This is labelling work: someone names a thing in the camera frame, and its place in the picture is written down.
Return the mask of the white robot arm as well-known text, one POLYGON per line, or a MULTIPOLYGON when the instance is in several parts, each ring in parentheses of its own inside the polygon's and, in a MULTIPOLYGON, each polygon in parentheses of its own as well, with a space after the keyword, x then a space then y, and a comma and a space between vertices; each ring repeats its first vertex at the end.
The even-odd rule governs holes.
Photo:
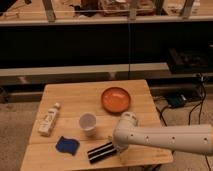
POLYGON ((129 145, 143 145, 213 156, 213 127, 208 124, 140 127, 134 113, 124 112, 112 138, 121 151, 129 145))

